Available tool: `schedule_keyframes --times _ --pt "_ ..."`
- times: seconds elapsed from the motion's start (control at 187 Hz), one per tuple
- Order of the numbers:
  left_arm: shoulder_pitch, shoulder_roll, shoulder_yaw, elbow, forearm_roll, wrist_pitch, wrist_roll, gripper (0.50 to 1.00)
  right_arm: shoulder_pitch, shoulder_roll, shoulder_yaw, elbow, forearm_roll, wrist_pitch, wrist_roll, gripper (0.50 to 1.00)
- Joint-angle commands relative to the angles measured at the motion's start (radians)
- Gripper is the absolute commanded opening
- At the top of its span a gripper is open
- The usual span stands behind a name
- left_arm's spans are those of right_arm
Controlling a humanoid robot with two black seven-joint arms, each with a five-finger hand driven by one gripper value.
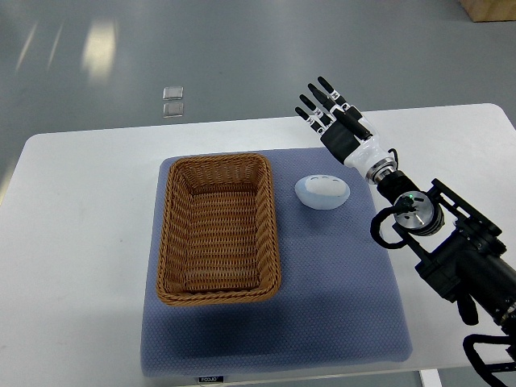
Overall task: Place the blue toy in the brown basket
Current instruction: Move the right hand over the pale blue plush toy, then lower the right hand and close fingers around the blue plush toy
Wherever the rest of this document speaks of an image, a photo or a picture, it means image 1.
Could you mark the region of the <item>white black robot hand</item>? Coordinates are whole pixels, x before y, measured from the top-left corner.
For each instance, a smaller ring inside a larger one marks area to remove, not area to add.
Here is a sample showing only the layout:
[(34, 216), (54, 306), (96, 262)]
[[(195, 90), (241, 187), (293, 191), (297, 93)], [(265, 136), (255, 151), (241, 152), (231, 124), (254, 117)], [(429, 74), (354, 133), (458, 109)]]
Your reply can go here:
[[(295, 107), (295, 112), (313, 131), (321, 134), (320, 140), (340, 164), (356, 169), (366, 181), (381, 181), (391, 173), (391, 155), (381, 148), (376, 128), (354, 106), (349, 107), (346, 99), (324, 77), (319, 76), (318, 83), (329, 96), (312, 83), (307, 87), (329, 114), (304, 94), (299, 95), (300, 100), (320, 122), (299, 106)], [(349, 108), (342, 111), (337, 105)]]

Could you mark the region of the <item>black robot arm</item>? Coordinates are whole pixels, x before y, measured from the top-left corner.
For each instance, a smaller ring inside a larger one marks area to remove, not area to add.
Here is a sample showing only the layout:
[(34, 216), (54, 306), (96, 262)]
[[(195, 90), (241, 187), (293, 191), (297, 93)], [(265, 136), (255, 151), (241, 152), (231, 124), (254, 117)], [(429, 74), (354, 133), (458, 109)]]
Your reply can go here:
[(479, 322), (481, 306), (502, 335), (471, 334), (463, 349), (480, 378), (504, 383), (497, 374), (513, 372), (513, 361), (487, 364), (479, 343), (504, 345), (515, 356), (515, 271), (501, 257), (501, 229), (441, 181), (422, 191), (399, 169), (397, 150), (380, 145), (376, 128), (324, 78), (299, 96), (296, 113), (320, 136), (330, 154), (356, 169), (389, 202), (370, 223), (370, 234), (388, 250), (409, 247), (419, 258), (418, 275), (443, 299), (455, 303), (468, 326)]

